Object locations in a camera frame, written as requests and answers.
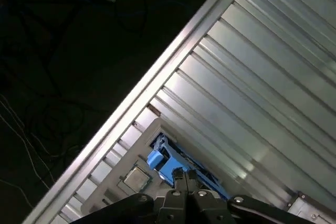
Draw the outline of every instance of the corrugated metal surface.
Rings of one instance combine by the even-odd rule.
[[[231,177],[223,184],[232,193],[242,187],[284,207],[302,191],[336,210],[336,0],[215,3],[158,60],[157,76],[141,83],[147,88],[126,98],[123,116],[40,221],[72,191],[56,218],[79,218],[81,203],[157,116]]]

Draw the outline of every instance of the cable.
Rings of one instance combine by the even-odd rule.
[[[30,162],[31,162],[31,165],[32,165],[32,167],[33,167],[33,170],[34,170],[34,173],[35,173],[35,175],[39,178],[39,179],[41,179],[41,177],[38,175],[38,173],[37,173],[37,171],[36,171],[36,169],[35,169],[35,165],[34,165],[34,162],[33,162],[33,159],[32,159],[32,157],[31,157],[31,155],[30,155],[30,152],[29,152],[29,149],[28,149],[28,146],[27,146],[27,144],[26,144],[26,142],[25,142],[25,140],[20,136],[20,134],[18,134],[13,128],[12,128],[12,126],[2,117],[2,115],[0,114],[0,118],[4,121],[4,123],[5,124],[7,124],[7,126],[22,140],[22,142],[24,143],[24,145],[25,145],[25,148],[26,148],[26,151],[27,151],[27,154],[28,154],[28,157],[29,157],[29,160],[30,160]],[[47,187],[47,189],[49,189],[49,186],[43,181],[43,180],[41,180],[41,182]]]
[[[99,3],[93,3],[91,0],[78,0],[78,1],[83,1],[83,3],[90,3],[93,7],[95,8],[99,8],[101,11],[103,11],[104,13],[106,13],[107,15],[110,15],[112,17],[115,17],[115,13],[106,9],[105,5],[99,4]],[[188,4],[185,4],[183,2],[179,2],[176,0],[161,0],[156,2],[155,4],[149,6],[149,10],[156,10],[162,6],[168,5],[168,4],[176,4],[176,5],[180,5],[182,7],[184,7],[188,13],[192,14],[194,13],[194,11],[192,10],[191,6]],[[119,17],[134,17],[134,16],[139,16],[139,15],[143,15],[144,14],[144,10],[136,10],[134,12],[117,12],[117,15]]]
[[[39,92],[37,92],[35,89],[33,89],[32,87],[30,87],[21,77],[19,77],[15,71],[13,69],[10,68],[10,66],[7,64],[6,61],[0,59],[0,62],[2,63],[2,65],[4,66],[4,68],[6,69],[7,72],[10,73],[10,75],[12,75],[16,80],[18,80],[22,85],[24,85],[30,92],[32,92],[34,95],[38,96],[38,97],[43,97],[42,94],[40,94]]]
[[[11,107],[11,105],[10,105],[10,103],[9,103],[9,101],[6,99],[6,97],[4,96],[4,95],[2,95],[2,94],[0,94],[0,96],[4,99],[4,101],[5,101],[5,103],[7,104],[7,106],[9,107],[9,108],[7,108],[6,107],[6,105],[0,100],[0,103],[4,106],[4,108],[11,114],[11,116],[13,117],[13,119],[17,122],[17,124],[19,125],[19,123],[22,125],[22,126],[24,126],[24,124],[23,124],[23,122],[22,122],[22,120],[18,117],[18,115],[16,114],[16,112],[13,110],[13,108]],[[9,126],[17,135],[19,135],[11,126]],[[41,140],[37,137],[37,136],[35,136],[34,134],[33,134],[33,136],[39,141],[39,143],[41,144],[41,146],[43,146],[42,145],[42,142],[41,142]],[[35,150],[35,148],[32,146],[32,144],[30,143],[30,141],[27,139],[27,141],[29,142],[29,144],[30,144],[30,146],[34,149],[34,151],[36,152],[36,150]],[[52,171],[52,169],[53,168],[55,168],[56,167],[56,165],[57,165],[57,163],[59,162],[59,161],[61,161],[61,159],[63,158],[64,159],[64,162],[63,163],[65,163],[65,161],[66,161],[66,157],[67,157],[67,155],[69,155],[70,154],[70,152],[72,152],[73,150],[76,150],[76,149],[81,149],[81,147],[82,146],[80,146],[80,145],[74,145],[74,146],[71,146],[71,147],[69,147],[69,148],[67,148],[64,152],[62,152],[62,153],[60,153],[59,155],[49,155],[49,156],[51,156],[51,157],[53,157],[53,158],[56,158],[56,160],[53,162],[54,164],[52,165],[52,167],[51,168],[49,168],[44,162],[43,162],[43,160],[40,158],[40,156],[39,156],[39,158],[40,158],[40,160],[43,162],[43,164],[46,166],[46,168],[47,168],[47,172],[41,177],[41,176],[38,176],[38,178],[39,178],[39,182],[43,182],[44,181],[44,179],[47,177],[47,176],[51,176],[52,177],[52,179],[53,179],[53,181],[55,182],[55,180],[54,180],[54,178],[53,178],[53,176],[52,176],[52,173],[51,173],[51,171]]]
[[[8,181],[5,181],[5,180],[3,180],[3,179],[1,179],[1,178],[0,178],[0,182],[2,182],[2,183],[4,183],[4,184],[7,184],[7,185],[9,185],[9,186],[13,186],[13,187],[19,189],[19,190],[21,191],[23,197],[25,198],[25,200],[26,200],[28,206],[30,206],[30,208],[33,208],[33,205],[29,202],[29,200],[28,200],[28,198],[27,198],[25,192],[22,190],[21,187],[19,187],[19,186],[17,186],[17,185],[14,185],[14,184],[12,184],[12,183],[10,183],[10,182],[8,182]]]
[[[37,154],[38,158],[41,160],[41,162],[44,164],[44,166],[47,168],[47,170],[49,169],[49,167],[47,166],[47,164],[43,161],[43,159],[38,155],[38,153],[36,152],[35,148],[33,147],[33,145],[31,144],[31,142],[29,141],[28,137],[26,136],[25,134],[25,131],[24,129],[22,128],[22,126],[18,123],[17,119],[15,118],[15,116],[18,118],[18,120],[21,122],[21,124],[23,124],[23,122],[20,120],[20,118],[17,116],[17,114],[14,112],[13,109],[9,110],[6,105],[0,100],[0,103],[2,104],[2,106],[7,110],[7,112],[12,116],[12,118],[14,119],[14,121],[17,123],[18,127],[21,129],[24,137],[26,138],[27,142],[29,143],[29,145],[33,148],[33,150],[35,151],[35,153]],[[44,147],[44,145],[42,144],[42,142],[40,141],[40,139],[38,137],[35,137],[36,140],[41,144],[41,146],[43,147],[43,149],[48,153],[48,151],[46,150],[46,148]],[[51,176],[51,180],[55,183],[55,179],[54,177],[52,176],[52,174],[50,173],[50,176]]]

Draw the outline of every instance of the blue plastic part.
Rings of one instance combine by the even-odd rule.
[[[150,169],[155,169],[156,166],[161,162],[163,159],[163,155],[158,151],[152,151],[147,159],[147,163],[149,164]]]
[[[157,171],[162,179],[164,179],[169,185],[174,185],[173,180],[173,170],[176,168],[181,167],[184,171],[187,170],[196,170],[196,173],[198,175],[199,180],[206,185],[211,190],[214,190],[218,192],[218,194],[224,198],[229,199],[230,196],[226,192],[226,190],[222,187],[222,185],[218,182],[218,180],[211,175],[208,171],[205,170],[205,168],[199,164],[197,161],[195,161],[192,157],[190,157],[186,152],[183,152],[183,150],[176,145],[176,147],[179,149],[179,151],[183,152],[184,156],[191,159],[192,162],[189,162],[186,160],[183,156],[181,156],[180,153],[178,153],[173,147],[169,145],[170,141],[168,138],[160,133],[154,143],[153,151],[149,154],[147,163],[150,167],[150,169],[157,168],[157,165],[165,158],[165,155],[169,155],[166,163],[159,168]]]

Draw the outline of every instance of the metal frame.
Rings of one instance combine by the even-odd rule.
[[[23,222],[49,223],[233,0],[207,0]]]
[[[325,223],[336,223],[336,212],[300,191],[284,210],[309,221],[320,223],[318,218],[321,218]]]

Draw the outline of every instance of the blue object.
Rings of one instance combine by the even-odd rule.
[[[151,146],[153,151],[148,155],[147,163],[150,169],[155,169],[169,185],[174,185],[173,170],[181,167],[184,171],[195,170],[201,183],[218,192],[222,198],[230,198],[217,178],[176,144],[172,143],[164,134],[160,133]]]

